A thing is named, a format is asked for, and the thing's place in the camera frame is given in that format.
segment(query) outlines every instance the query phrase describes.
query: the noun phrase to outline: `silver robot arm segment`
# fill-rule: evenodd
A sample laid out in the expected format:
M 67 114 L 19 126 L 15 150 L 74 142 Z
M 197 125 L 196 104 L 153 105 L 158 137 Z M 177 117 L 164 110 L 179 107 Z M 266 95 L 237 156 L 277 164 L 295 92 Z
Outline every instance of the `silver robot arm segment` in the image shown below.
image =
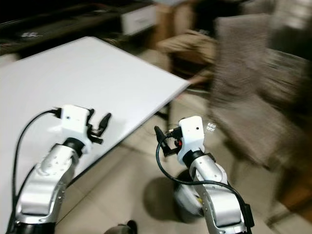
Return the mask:
M 210 153 L 204 153 L 201 117 L 193 116 L 180 120 L 179 127 L 170 130 L 167 136 L 161 135 L 158 127 L 155 127 L 155 131 L 158 141 L 162 143 L 164 155 L 176 153 L 177 160 L 189 169 L 193 182 L 215 181 L 230 187 L 225 170 L 215 162 Z M 165 138 L 169 137 L 176 139 L 176 149 L 168 149 Z M 250 230 L 244 221 L 238 198 L 224 186 L 208 183 L 181 185 L 180 190 L 175 193 L 175 199 L 190 213 L 203 213 L 210 234 L 238 234 Z
M 48 227 L 49 233 L 54 232 L 65 190 L 75 174 L 79 158 L 91 152 L 93 143 L 103 142 L 100 137 L 111 117 L 111 114 L 106 115 L 98 129 L 93 129 L 89 123 L 93 109 L 65 105 L 59 110 L 58 129 L 66 140 L 55 144 L 28 176 L 16 205 L 16 226 L 22 228 L 18 233 L 29 233 L 27 228 L 33 233 L 38 225 Z

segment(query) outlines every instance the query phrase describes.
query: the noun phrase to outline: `gray upholstered chair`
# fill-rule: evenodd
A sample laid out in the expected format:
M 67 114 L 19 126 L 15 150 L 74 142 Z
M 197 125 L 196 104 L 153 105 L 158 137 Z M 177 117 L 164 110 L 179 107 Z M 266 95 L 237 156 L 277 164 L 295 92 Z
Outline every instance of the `gray upholstered chair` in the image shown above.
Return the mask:
M 271 13 L 276 0 L 250 0 L 241 4 L 240 14 L 251 15 L 259 13 Z M 172 55 L 172 72 L 182 78 L 189 79 L 207 67 L 207 63 L 196 51 L 177 52 Z
M 267 63 L 274 53 L 266 48 L 269 19 L 264 14 L 219 18 L 210 115 L 244 156 L 273 168 L 287 163 L 304 143 L 305 135 L 288 118 L 285 105 L 295 104 L 307 79 L 302 72 L 286 77 Z M 277 99 L 283 108 L 277 108 Z

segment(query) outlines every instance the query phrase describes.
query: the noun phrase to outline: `blurry background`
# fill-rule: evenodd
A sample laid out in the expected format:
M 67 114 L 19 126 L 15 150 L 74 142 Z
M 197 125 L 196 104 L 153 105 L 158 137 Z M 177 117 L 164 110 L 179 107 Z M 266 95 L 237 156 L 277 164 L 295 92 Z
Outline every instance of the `blurry background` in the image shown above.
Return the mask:
M 254 233 L 311 233 L 312 1 L 199 2 L 3 1 L 0 66 L 95 36 L 190 80 L 170 124 L 193 115 L 217 124 L 206 150 L 251 204 Z M 198 19 L 215 33 L 197 28 Z M 154 125 L 165 128 L 151 118 L 69 188 L 58 233 L 103 233 L 130 218 L 141 233 L 207 233 L 203 220 L 175 217 L 172 184 L 154 159 Z M 176 175 L 183 169 L 174 158 L 165 165 Z

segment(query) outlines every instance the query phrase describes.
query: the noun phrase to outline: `person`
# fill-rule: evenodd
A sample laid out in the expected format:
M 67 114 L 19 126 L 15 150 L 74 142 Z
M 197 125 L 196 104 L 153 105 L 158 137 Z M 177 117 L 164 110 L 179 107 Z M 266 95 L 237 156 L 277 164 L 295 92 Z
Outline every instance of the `person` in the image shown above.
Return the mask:
M 209 81 L 213 77 L 211 67 L 215 63 L 217 46 L 214 20 L 217 17 L 239 15 L 241 2 L 242 0 L 200 0 L 192 3 L 195 14 L 193 29 L 157 44 L 161 67 L 171 72 L 172 53 L 196 51 L 207 63 L 207 66 L 188 80 L 191 83 L 190 87 Z

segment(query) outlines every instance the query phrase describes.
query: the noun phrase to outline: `chair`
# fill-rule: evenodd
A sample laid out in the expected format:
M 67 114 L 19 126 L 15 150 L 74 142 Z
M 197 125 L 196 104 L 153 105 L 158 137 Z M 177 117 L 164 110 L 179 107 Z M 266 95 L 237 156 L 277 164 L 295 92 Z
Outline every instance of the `chair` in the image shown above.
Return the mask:
M 252 0 L 241 4 L 241 14 L 271 13 L 273 8 L 274 1 L 272 0 Z M 207 65 L 196 51 L 177 52 L 172 55 L 171 72 L 181 78 L 190 79 L 198 75 Z
M 269 19 L 264 14 L 219 18 L 210 116 L 246 158 L 274 169 L 302 147 L 304 133 L 259 94 L 262 74 L 270 69 L 263 63 L 270 52 Z

